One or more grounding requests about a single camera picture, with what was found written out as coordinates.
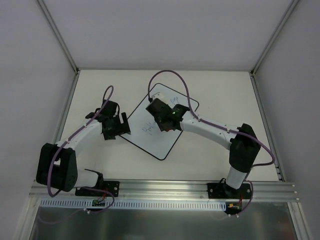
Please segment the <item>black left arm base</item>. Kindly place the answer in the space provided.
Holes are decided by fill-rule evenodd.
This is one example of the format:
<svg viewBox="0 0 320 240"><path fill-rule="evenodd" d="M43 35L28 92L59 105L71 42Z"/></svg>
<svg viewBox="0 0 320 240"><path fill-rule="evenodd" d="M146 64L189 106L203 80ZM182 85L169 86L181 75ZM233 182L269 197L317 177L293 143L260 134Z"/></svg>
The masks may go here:
<svg viewBox="0 0 320 240"><path fill-rule="evenodd" d="M118 197L120 182L115 180L104 180L94 187L80 187L75 190L78 197L101 197L105 192L111 193L115 198Z"/></svg>

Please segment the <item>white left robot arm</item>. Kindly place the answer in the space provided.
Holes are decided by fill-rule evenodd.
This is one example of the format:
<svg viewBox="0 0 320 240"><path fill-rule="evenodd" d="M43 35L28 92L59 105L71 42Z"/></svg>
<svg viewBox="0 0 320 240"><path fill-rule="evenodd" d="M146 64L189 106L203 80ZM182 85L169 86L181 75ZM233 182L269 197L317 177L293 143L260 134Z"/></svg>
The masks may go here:
<svg viewBox="0 0 320 240"><path fill-rule="evenodd" d="M36 182L45 186L50 184L59 192L86 188L92 195L100 195L106 189L103 174L90 169L79 170L77 155L91 140L101 136L105 141L114 140L117 136L130 133L127 115L120 113L119 104L104 100L102 106L90 112L85 117L84 125L69 138L42 146Z"/></svg>

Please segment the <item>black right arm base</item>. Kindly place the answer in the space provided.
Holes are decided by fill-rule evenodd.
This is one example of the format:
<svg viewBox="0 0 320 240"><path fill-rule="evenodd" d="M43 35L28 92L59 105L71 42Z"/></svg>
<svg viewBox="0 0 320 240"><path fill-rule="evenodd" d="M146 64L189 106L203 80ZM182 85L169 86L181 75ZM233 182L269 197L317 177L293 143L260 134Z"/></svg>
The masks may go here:
<svg viewBox="0 0 320 240"><path fill-rule="evenodd" d="M222 178L219 182L208 182L207 195L209 199L249 200L252 197L252 188L249 183L242 183L239 189L234 189L225 183Z"/></svg>

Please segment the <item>white whiteboard black frame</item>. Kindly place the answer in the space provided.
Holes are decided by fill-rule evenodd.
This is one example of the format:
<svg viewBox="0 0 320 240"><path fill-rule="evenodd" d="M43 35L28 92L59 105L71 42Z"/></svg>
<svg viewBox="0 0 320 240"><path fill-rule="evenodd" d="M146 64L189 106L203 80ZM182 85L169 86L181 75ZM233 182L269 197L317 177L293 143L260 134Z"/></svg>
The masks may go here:
<svg viewBox="0 0 320 240"><path fill-rule="evenodd" d="M187 96L157 83L127 118L130 134L125 133L121 137L163 161L182 133L174 130L174 120L167 117L170 113L179 113L172 110L176 105L188 107Z"/></svg>

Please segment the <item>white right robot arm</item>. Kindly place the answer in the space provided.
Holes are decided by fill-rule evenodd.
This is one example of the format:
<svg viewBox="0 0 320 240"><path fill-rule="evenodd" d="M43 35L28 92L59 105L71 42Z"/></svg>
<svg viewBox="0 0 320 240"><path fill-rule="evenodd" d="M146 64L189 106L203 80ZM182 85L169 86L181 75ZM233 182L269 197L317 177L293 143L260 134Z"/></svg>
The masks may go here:
<svg viewBox="0 0 320 240"><path fill-rule="evenodd" d="M252 127L243 124L234 127L210 121L196 115L188 106L170 107L159 98L149 99L146 110L153 116L160 131L184 131L207 138L229 151L230 169L223 186L228 198L235 198L242 191L241 185L249 174L261 149Z"/></svg>

